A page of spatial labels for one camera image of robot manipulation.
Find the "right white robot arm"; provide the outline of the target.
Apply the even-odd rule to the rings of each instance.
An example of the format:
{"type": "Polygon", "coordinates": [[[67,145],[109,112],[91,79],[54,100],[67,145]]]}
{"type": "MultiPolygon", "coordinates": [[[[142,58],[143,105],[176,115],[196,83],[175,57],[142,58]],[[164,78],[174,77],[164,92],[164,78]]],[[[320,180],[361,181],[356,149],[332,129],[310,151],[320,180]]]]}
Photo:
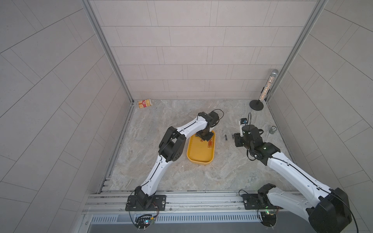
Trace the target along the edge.
{"type": "Polygon", "coordinates": [[[302,170],[274,144],[263,142],[262,129],[251,124],[241,124],[234,134],[236,147],[244,147],[251,161],[258,160],[291,183],[301,197],[281,190],[268,183],[257,192],[242,196],[247,209],[283,208],[306,220],[318,233],[340,233],[350,223],[356,223],[350,209],[348,195],[340,188],[332,189],[302,170]]]}

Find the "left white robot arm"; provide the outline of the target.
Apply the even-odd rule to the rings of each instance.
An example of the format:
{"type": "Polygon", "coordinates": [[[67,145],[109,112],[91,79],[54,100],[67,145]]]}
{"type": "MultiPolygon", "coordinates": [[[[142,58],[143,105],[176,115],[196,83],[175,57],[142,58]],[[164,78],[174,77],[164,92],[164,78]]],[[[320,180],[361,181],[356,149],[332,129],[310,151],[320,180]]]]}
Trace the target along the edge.
{"type": "Polygon", "coordinates": [[[136,187],[134,196],[143,208],[148,208],[153,201],[157,187],[169,165],[182,155],[186,141],[192,136],[202,141],[209,141],[214,136],[212,130],[218,125],[221,117],[216,110],[210,113],[200,112],[191,122],[175,128],[169,127],[160,144],[157,160],[144,183],[136,187]]]}

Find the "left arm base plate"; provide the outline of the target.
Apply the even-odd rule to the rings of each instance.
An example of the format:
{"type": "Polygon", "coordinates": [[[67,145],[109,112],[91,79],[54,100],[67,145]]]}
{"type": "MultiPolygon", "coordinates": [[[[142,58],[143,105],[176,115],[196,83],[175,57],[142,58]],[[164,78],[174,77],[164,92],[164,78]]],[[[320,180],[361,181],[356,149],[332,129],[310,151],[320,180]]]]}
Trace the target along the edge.
{"type": "Polygon", "coordinates": [[[136,195],[131,195],[127,199],[125,211],[164,211],[166,200],[166,195],[154,195],[144,199],[141,199],[136,195]]]}

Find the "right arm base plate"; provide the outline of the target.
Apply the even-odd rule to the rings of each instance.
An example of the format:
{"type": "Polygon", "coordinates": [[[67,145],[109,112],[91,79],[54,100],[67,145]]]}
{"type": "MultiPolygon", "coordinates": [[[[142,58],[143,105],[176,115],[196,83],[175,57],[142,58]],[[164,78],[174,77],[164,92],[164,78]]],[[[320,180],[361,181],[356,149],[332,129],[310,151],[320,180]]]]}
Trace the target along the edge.
{"type": "Polygon", "coordinates": [[[279,210],[278,206],[272,205],[270,201],[260,194],[239,194],[243,199],[243,205],[245,210],[279,210]]]}

